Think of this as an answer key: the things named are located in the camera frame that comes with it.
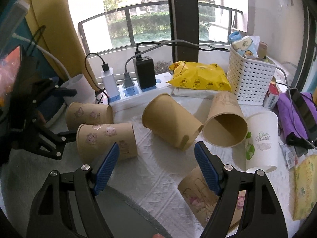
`purple bag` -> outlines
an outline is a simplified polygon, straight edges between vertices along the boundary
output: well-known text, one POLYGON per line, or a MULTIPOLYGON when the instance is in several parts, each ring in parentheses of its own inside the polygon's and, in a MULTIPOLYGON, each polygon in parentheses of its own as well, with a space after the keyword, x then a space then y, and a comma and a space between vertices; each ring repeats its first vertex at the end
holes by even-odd
MULTIPOLYGON (((304 101, 306 102, 310 112, 312 113, 313 118, 315 119, 315 122, 317 122, 317 110, 316 110, 315 104, 312 101, 313 100, 312 94, 302 93, 302 97, 304 101)), ((297 111, 293 107, 296 129, 294 127, 294 120, 293 120, 293 115, 291 111, 291 101, 288 98, 288 93, 280 94, 279 99, 277 101, 277 107, 278 107, 279 118, 283 128, 286 144, 299 146, 306 149, 311 149, 312 147, 304 139, 301 138, 302 136, 308 140, 308 134, 301 121, 300 116, 298 115, 297 111)))

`white tablecloth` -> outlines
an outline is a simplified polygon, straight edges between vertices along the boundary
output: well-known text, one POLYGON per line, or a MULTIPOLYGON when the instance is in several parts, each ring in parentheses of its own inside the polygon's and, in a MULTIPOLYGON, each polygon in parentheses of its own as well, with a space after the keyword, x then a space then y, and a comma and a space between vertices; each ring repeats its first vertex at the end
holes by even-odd
MULTIPOLYGON (((189 97, 174 99, 201 122, 205 122, 212 100, 189 97)), ((198 165, 193 152, 194 144, 186 152, 182 152, 153 135, 141 123, 145 107, 146 105, 137 106, 115 115, 115 123, 133 123, 139 156, 119 162, 108 184, 148 211, 173 238, 199 237, 202 226, 177 190, 180 181, 198 165)), ((241 106, 241 109, 246 117, 264 110, 261 106, 241 106)), ((64 116, 53 125, 52 130, 55 133, 67 130, 64 116)), ((202 133, 196 142, 200 140, 205 141, 202 133)), ((245 170, 244 143, 232 149, 215 147, 207 141, 205 144, 223 163, 245 170)), ((285 167, 282 153, 278 153, 279 167, 269 173, 268 177, 280 201, 288 235, 292 237, 299 228, 299 221, 293 221, 291 217, 294 178, 293 172, 285 167)), ((80 165, 75 142, 66 145, 61 161, 24 150, 11 152, 9 163, 2 169, 1 186, 7 216, 21 234, 26 232, 32 200, 48 173, 53 169, 61 173, 75 171, 80 165)))

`screw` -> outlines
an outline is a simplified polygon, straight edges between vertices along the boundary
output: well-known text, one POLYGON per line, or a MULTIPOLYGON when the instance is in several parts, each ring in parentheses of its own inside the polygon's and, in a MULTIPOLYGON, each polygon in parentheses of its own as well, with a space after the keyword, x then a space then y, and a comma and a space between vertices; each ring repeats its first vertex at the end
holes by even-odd
POLYGON ((90 165, 82 165, 82 166, 81 166, 81 169, 82 169, 83 171, 87 171, 87 170, 89 170, 89 168, 90 168, 90 165))
POLYGON ((263 170, 258 170, 258 171, 257 171, 257 174, 258 174, 259 176, 263 176, 263 175, 265 174, 265 172, 264 172, 263 170))
POLYGON ((232 166, 232 165, 225 165, 224 168, 225 168, 227 171, 232 171, 232 170, 233 170, 233 166, 232 166))
POLYGON ((50 176, 56 176, 57 175, 57 171, 53 170, 52 172, 50 172, 50 176))

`white basket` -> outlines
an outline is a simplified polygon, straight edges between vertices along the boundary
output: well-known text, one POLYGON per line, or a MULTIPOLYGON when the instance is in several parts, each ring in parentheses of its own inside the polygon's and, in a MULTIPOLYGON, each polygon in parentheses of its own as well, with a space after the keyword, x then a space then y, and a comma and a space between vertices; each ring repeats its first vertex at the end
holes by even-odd
POLYGON ((262 105, 274 72, 274 64, 246 59, 230 47, 227 78, 239 104, 262 105))

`yellow plastic package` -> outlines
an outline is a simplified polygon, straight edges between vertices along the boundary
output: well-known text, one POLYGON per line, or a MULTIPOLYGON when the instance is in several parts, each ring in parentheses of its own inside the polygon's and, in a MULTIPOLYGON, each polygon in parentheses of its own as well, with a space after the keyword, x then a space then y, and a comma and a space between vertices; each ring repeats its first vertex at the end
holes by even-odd
POLYGON ((317 155, 306 158, 294 170, 295 205, 293 220, 308 217, 317 201, 317 155))
POLYGON ((217 64, 180 61, 173 63, 169 69, 174 71, 174 75, 167 83, 174 87, 231 91, 225 72, 217 64))

